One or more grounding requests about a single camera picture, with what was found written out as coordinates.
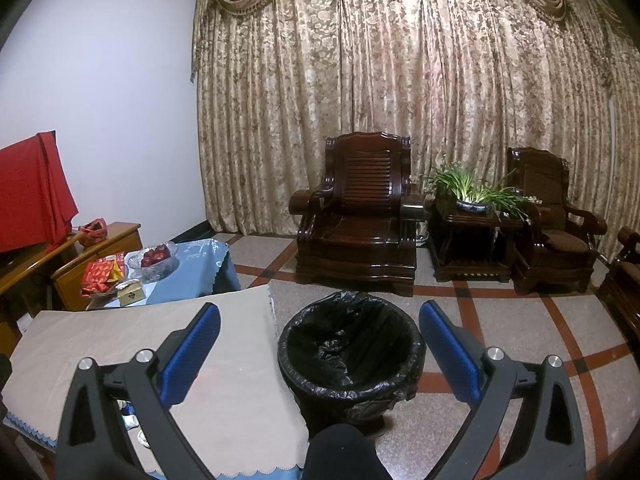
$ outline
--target person's leg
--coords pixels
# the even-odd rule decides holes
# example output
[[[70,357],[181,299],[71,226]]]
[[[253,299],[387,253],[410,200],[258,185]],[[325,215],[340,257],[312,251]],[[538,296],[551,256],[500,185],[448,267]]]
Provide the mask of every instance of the person's leg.
[[[309,443],[302,480],[392,480],[373,442],[353,426],[335,424]]]

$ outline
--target red bag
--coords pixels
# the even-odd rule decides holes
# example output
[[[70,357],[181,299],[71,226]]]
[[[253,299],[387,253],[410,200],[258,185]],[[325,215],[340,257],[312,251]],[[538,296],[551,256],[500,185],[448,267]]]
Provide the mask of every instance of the red bag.
[[[83,247],[91,247],[107,239],[107,223],[104,218],[97,218],[93,222],[83,225],[79,231],[84,233],[84,237],[80,239],[80,244]]]

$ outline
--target white wall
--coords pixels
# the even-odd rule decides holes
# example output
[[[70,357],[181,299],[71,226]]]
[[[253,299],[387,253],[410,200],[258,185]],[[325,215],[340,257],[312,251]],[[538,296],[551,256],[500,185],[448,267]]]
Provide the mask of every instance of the white wall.
[[[56,130],[73,225],[139,222],[153,244],[205,219],[194,5],[33,0],[0,51],[0,148]]]

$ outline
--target red cloth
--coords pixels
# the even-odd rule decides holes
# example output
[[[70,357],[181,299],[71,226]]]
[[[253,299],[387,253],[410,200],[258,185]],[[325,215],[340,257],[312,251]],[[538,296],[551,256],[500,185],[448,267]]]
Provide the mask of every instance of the red cloth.
[[[53,132],[0,150],[0,253],[63,242],[76,214]]]

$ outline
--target floral curtain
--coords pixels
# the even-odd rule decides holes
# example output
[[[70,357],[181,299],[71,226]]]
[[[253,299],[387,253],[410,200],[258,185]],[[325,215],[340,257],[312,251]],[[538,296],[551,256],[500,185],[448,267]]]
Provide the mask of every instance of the floral curtain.
[[[295,233],[289,197],[357,130],[410,136],[415,174],[491,182],[507,147],[548,149],[608,255],[640,222],[640,53],[604,0],[198,0],[194,72],[215,229]]]

